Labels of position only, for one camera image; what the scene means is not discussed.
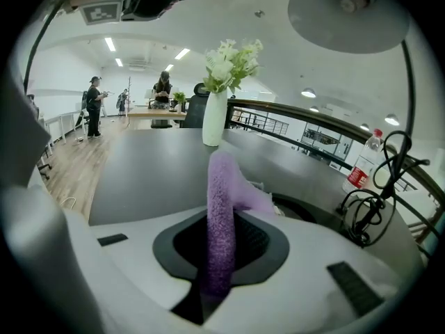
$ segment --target lamp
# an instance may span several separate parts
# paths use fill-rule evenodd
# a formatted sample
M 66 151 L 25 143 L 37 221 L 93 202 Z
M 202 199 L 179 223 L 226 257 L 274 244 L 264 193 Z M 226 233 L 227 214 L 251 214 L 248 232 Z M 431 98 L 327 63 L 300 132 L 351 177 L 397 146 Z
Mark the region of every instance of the lamp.
M 410 25 L 406 9 L 396 0 L 289 0 L 288 16 L 305 40 L 356 54 L 399 45 Z
M 314 89 L 311 89 L 311 88 L 305 88 L 301 92 L 301 95 L 303 95 L 304 97 L 316 97 Z
M 393 125 L 393 126 L 399 126 L 399 125 L 400 125 L 400 123 L 399 123 L 399 121 L 398 121 L 398 118 L 397 118 L 397 116 L 396 116 L 395 114 L 389 114 L 389 115 L 387 115 L 387 117 L 385 118 L 385 121 L 386 121 L 388 124 L 391 124 L 391 125 Z

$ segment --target white ceiling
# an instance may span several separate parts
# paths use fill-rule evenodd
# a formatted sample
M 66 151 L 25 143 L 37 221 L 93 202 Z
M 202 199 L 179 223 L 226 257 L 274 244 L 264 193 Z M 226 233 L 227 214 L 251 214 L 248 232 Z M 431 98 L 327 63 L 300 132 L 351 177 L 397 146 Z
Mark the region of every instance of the white ceiling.
M 177 63 L 173 63 L 173 70 L 195 76 L 203 73 L 204 51 L 216 48 L 220 40 L 232 38 L 241 42 L 259 38 L 264 51 L 259 59 L 263 70 L 258 80 L 279 97 L 278 102 L 305 108 L 312 104 L 337 105 L 371 127 L 387 128 L 384 117 L 395 113 L 404 127 L 407 80 L 401 48 L 368 55 L 323 49 L 293 30 L 287 14 L 288 3 L 289 0 L 189 0 L 178 3 L 153 22 L 95 26 L 85 26 L 78 13 L 63 15 L 51 23 L 40 48 L 92 40 L 93 46 L 97 44 L 98 58 L 108 62 L 114 57 L 107 52 L 103 38 L 112 37 L 118 42 L 124 62 L 149 53 L 153 68 L 163 69 L 177 51 L 187 47 L 192 52 L 183 61 L 174 60 Z M 265 12 L 261 19 L 254 16 L 260 9 Z M 444 140 L 442 76 L 414 24 L 407 42 L 418 91 L 414 134 L 418 138 Z M 161 49 L 164 45 L 168 46 L 167 51 Z M 318 95 L 315 100 L 300 95 L 306 87 L 315 89 Z

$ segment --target black table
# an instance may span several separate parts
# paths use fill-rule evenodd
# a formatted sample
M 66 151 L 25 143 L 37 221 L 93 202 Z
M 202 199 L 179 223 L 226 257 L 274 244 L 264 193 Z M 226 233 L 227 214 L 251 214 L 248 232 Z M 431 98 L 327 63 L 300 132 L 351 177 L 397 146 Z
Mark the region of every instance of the black table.
M 201 133 L 201 129 L 124 132 L 99 179 L 90 225 L 156 218 L 205 205 L 207 166 L 217 148 L 205 146 Z M 339 226 L 334 210 L 345 196 L 344 174 L 250 132 L 225 130 L 219 148 L 235 156 L 248 180 L 263 182 L 267 192 L 298 199 L 319 223 L 334 230 Z M 382 224 L 369 228 L 371 238 L 380 233 L 390 212 L 388 204 Z M 403 276 L 421 267 L 415 241 L 398 212 L 384 237 L 366 249 Z

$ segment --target purple fuzzy object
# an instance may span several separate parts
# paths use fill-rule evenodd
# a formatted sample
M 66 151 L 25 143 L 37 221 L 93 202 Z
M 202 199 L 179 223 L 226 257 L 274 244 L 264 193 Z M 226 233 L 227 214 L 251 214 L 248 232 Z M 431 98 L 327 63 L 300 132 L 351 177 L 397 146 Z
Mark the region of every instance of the purple fuzzy object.
M 231 154 L 216 151 L 211 155 L 208 181 L 207 270 L 203 290 L 224 297 L 230 291 L 235 267 L 234 209 L 270 214 L 275 211 L 270 196 L 244 178 Z

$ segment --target bottle label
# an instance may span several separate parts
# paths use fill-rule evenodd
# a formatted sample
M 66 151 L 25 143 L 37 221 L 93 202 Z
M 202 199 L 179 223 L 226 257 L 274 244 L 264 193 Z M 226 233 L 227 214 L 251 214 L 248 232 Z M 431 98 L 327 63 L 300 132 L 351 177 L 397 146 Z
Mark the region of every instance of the bottle label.
M 353 171 L 348 176 L 348 181 L 358 189 L 361 189 L 366 182 L 368 175 L 360 168 L 354 167 Z

